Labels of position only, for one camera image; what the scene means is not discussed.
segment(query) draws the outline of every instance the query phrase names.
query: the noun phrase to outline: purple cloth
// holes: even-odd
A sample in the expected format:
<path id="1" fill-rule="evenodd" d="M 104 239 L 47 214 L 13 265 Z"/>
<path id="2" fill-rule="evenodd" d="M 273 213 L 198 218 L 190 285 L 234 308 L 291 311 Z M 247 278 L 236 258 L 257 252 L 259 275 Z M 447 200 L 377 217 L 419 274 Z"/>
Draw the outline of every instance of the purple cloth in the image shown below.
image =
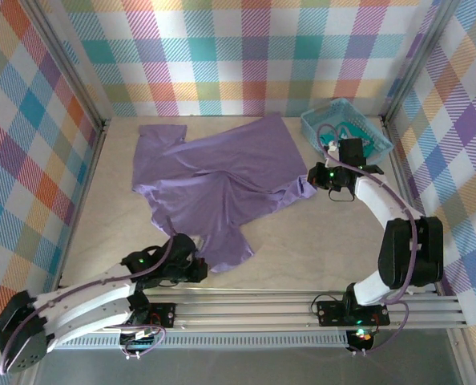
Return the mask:
<path id="1" fill-rule="evenodd" d="M 152 223 L 204 239 L 212 271 L 253 255 L 240 226 L 312 196 L 307 168 L 280 115 L 185 142 L 187 127 L 140 127 L 133 191 L 152 208 Z"/>

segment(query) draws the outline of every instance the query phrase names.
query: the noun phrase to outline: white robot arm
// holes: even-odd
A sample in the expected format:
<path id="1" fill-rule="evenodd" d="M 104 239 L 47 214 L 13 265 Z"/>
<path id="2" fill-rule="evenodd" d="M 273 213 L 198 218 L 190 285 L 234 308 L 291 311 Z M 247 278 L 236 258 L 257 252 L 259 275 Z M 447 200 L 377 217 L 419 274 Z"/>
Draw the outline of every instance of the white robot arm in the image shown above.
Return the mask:
<path id="1" fill-rule="evenodd" d="M 17 293 L 0 314 L 0 374 L 23 371 L 58 344 L 86 333 L 143 323 L 150 311 L 143 289 L 165 280 L 201 282 L 207 277 L 208 265 L 195 251 L 193 240 L 178 233 L 163 247 L 129 254 L 89 282 L 37 298 Z"/>
<path id="2" fill-rule="evenodd" d="M 376 177 L 385 185 L 389 185 L 384 175 L 377 175 Z M 386 190 L 366 176 L 357 178 L 355 196 L 368 206 L 384 230 L 389 221 L 394 219 L 409 220 L 405 211 L 401 209 L 400 205 L 393 200 Z M 409 204 L 406 206 L 413 214 L 414 219 L 419 220 L 421 217 L 424 217 L 422 213 L 413 209 Z M 376 270 L 365 280 L 356 283 L 353 289 L 357 303 L 361 306 L 377 304 L 391 292 L 391 289 L 382 281 L 379 270 Z"/>

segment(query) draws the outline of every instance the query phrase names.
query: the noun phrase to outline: beige floor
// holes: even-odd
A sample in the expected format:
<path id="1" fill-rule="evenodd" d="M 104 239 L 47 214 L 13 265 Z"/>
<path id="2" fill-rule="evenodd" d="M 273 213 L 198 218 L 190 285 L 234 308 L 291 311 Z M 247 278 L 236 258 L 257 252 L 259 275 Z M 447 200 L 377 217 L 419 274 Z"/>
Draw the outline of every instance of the beige floor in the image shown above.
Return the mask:
<path id="1" fill-rule="evenodd" d="M 62 285 L 88 279 L 130 252 L 162 245 L 167 236 L 151 224 L 145 199 L 131 191 L 132 158 L 140 124 L 186 124 L 187 140 L 246 124 L 247 117 L 115 118 L 69 252 Z M 298 118 L 284 119 L 311 168 L 321 157 L 301 135 Z M 388 160 L 381 167 L 395 185 Z M 197 287 L 344 290 L 377 267 L 383 230 L 360 202 L 334 203 L 320 191 L 242 228 L 256 251 L 232 271 L 209 274 Z"/>

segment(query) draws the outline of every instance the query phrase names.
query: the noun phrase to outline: plaid wall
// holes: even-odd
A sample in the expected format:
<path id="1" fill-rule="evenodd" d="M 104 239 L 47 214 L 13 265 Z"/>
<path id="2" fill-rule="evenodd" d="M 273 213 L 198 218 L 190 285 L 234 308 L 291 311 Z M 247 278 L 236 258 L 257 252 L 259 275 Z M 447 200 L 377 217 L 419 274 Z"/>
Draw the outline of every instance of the plaid wall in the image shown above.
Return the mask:
<path id="1" fill-rule="evenodd" d="M 445 284 L 476 344 L 476 0 L 460 4 L 395 124 L 412 194 L 445 227 Z"/>
<path id="2" fill-rule="evenodd" d="M 83 65 L 79 61 L 79 57 L 76 55 L 75 50 L 73 49 L 69 39 L 64 32 L 63 28 L 61 27 L 61 23 L 58 20 L 58 16 L 55 12 L 53 12 L 50 4 L 50 0 L 38 0 L 38 3 L 41 5 L 42 9 L 44 10 L 50 25 L 53 27 L 54 32 L 57 34 L 60 42 L 63 44 L 64 52 L 66 53 L 67 57 L 74 65 L 75 70 L 78 72 L 79 78 L 85 85 L 85 88 L 90 95 L 92 102 L 94 103 L 95 107 L 97 108 L 99 114 L 106 119 L 111 118 L 111 114 L 105 110 L 101 99 L 97 91 L 94 88 L 94 84 L 90 81 L 90 76 L 86 73 Z"/>
<path id="3" fill-rule="evenodd" d="M 298 116 L 336 97 L 378 115 L 439 3 L 49 1 L 117 116 Z"/>
<path id="4" fill-rule="evenodd" d="M 94 140 L 18 0 L 0 0 L 0 312 L 50 289 Z"/>

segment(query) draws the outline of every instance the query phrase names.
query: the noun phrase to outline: aluminum rail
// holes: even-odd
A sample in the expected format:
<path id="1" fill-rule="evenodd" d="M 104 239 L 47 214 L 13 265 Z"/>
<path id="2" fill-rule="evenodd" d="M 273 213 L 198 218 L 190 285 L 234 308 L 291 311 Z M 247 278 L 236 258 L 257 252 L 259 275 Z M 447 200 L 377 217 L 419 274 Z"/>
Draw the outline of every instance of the aluminum rail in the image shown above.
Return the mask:
<path id="1" fill-rule="evenodd" d="M 174 302 L 174 327 L 169 332 L 247 332 L 353 330 L 349 326 L 320 327 L 309 305 L 320 292 L 254 290 L 159 290 L 148 295 L 150 302 Z M 407 329 L 466 327 L 456 297 L 436 294 L 407 295 Z M 331 300 L 322 296 L 319 301 Z M 404 318 L 402 305 L 388 306 L 391 324 L 396 329 Z"/>

